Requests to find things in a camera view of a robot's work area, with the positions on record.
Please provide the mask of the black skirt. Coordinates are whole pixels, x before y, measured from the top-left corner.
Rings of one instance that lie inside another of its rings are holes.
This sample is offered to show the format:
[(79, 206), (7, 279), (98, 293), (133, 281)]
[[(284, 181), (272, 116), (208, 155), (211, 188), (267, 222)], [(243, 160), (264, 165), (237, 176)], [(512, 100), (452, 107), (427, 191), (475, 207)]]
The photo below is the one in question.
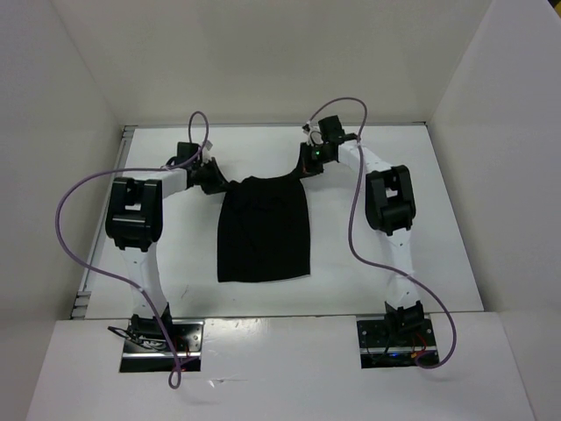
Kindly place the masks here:
[(310, 222), (305, 189), (288, 174), (232, 182), (217, 225), (219, 282), (278, 282), (307, 276)]

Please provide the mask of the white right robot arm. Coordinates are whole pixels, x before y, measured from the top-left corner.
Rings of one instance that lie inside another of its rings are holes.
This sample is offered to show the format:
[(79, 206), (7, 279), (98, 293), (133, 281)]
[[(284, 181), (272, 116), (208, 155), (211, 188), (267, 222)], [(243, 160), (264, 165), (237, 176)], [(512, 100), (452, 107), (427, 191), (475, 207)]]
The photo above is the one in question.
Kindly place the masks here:
[(421, 328), (424, 310), (415, 283), (411, 280), (411, 228), (416, 215), (410, 172), (394, 166), (365, 146), (350, 140), (339, 145), (300, 144), (293, 174), (299, 178), (320, 175), (323, 165), (336, 161), (359, 175), (357, 193), (365, 194), (365, 215), (378, 235), (387, 264), (378, 264), (392, 273), (385, 297), (384, 333), (395, 345), (405, 344)]

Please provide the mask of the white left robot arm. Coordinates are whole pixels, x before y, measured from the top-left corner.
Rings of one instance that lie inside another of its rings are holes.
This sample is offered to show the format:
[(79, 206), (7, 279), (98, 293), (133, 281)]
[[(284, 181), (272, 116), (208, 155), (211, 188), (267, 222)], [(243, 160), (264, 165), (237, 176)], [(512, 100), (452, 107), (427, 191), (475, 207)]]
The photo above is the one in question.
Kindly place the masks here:
[(124, 336), (147, 349), (165, 350), (174, 342), (175, 330), (157, 262), (163, 202), (194, 186), (212, 195), (225, 192), (229, 182), (216, 160), (209, 158), (137, 178), (118, 177), (112, 183), (105, 231), (120, 250), (128, 278), (134, 282), (133, 315)]

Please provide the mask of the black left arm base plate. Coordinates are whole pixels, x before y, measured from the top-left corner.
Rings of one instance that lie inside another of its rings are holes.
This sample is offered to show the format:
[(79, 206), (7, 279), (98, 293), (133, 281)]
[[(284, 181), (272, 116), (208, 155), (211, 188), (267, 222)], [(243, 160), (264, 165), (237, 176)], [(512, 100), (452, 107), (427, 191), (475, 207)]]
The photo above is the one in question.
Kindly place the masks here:
[[(133, 338), (128, 330), (112, 328), (124, 340), (119, 367), (120, 373), (169, 372), (174, 367), (174, 357), (163, 337)], [(182, 372), (199, 372), (202, 365), (202, 320), (179, 320), (170, 337), (181, 363)]]

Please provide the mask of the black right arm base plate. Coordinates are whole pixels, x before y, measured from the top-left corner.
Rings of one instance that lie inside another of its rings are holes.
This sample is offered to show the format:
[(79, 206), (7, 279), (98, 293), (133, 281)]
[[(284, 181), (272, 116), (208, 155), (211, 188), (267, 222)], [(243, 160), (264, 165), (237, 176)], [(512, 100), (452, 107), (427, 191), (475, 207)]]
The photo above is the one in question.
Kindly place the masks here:
[(429, 318), (419, 332), (392, 338), (382, 318), (358, 318), (356, 325), (362, 369), (414, 367), (416, 361), (430, 367), (439, 363)]

